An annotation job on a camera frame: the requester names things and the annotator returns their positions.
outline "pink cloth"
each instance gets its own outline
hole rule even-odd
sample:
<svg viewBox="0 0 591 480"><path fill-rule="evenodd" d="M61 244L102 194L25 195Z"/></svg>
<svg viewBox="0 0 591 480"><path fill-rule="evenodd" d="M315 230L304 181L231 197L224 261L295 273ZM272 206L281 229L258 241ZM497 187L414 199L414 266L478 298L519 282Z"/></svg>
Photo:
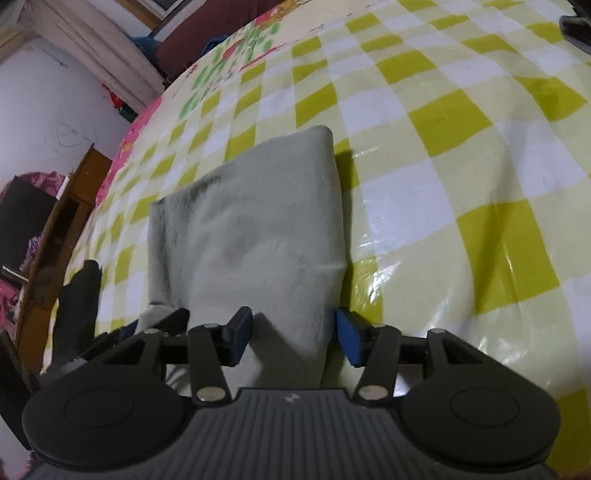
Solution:
<svg viewBox="0 0 591 480"><path fill-rule="evenodd" d="M57 196L57 192L60 190L61 184L66 178L65 175L56 171L52 171L51 173L35 171L19 175L18 177L53 197ZM8 185L0 191L0 202L2 201L7 188ZM21 271L25 273L28 272L37 252L39 251L40 244L41 236L36 236L29 240L25 260L20 266ZM0 329L5 328L9 332L11 330L14 331L14 328L11 328L12 325L10 325L9 322L14 321L14 309L17 306L19 293L19 288L14 287L9 282L3 281L0 277Z"/></svg>
<svg viewBox="0 0 591 480"><path fill-rule="evenodd" d="M156 98L156 100L154 100L146 110L138 115L134 123L131 124L131 128L119 145L119 150L117 151L117 155L113 160L113 164L111 165L107 176L103 180L103 183L100 184L99 191L96 194L96 206L99 206L101 203L103 203L103 200L107 196L107 193L111 188L111 184L115 179L115 175L117 175L117 172L123 168L127 162L127 159L129 158L129 155L131 155L131 148L134 146L134 142L138 139L139 134L150 121L152 115L158 109L161 103L162 97Z"/></svg>

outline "wooden furniture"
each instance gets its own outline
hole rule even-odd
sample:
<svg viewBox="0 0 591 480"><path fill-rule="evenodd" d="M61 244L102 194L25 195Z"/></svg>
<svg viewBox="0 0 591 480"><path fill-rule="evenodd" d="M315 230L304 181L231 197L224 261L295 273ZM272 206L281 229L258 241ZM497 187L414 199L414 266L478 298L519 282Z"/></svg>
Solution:
<svg viewBox="0 0 591 480"><path fill-rule="evenodd" d="M23 287L16 322L15 346L30 372L38 373L43 366L51 310L63 286L72 250L95 207L96 194L110 167L111 160L91 146L43 229L39 252ZM40 288L42 276L48 278Z"/></svg>

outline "gray cloth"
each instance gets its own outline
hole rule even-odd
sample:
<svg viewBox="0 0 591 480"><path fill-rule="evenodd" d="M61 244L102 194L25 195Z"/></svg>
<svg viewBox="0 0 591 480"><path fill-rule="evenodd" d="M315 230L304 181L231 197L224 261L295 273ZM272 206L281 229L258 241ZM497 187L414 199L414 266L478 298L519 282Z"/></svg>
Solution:
<svg viewBox="0 0 591 480"><path fill-rule="evenodd" d="M138 331L179 307L191 328L246 305L255 326L224 369L232 392L318 387L346 266L332 145L326 127L275 138L154 203Z"/></svg>

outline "screw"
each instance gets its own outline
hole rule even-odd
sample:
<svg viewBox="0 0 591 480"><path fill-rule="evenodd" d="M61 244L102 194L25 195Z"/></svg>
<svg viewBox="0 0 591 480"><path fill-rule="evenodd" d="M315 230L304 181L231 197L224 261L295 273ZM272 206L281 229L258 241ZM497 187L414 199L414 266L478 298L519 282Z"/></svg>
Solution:
<svg viewBox="0 0 591 480"><path fill-rule="evenodd" d="M388 390L381 385L365 385L359 389L359 396L367 401L383 400L388 396Z"/></svg>
<svg viewBox="0 0 591 480"><path fill-rule="evenodd" d="M223 400L226 397L226 392L219 387L203 387L197 390L197 398L204 402L215 402Z"/></svg>

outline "yellow and white checkered sheet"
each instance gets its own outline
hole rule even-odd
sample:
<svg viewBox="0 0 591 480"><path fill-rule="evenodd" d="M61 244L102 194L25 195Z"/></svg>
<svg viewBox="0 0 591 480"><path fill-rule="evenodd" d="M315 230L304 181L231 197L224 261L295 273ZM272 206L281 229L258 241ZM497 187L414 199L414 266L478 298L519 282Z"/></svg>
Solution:
<svg viewBox="0 0 591 480"><path fill-rule="evenodd" d="M181 111L189 78L70 262L67 281L85 259L103 268L97 333L147 305L151 202L255 144L327 125L350 255L343 305L406 334L447 328L524 374L563 415L550 465L589 463L591 57L560 35L568 10L388 1ZM340 382L355 378L344 369Z"/></svg>

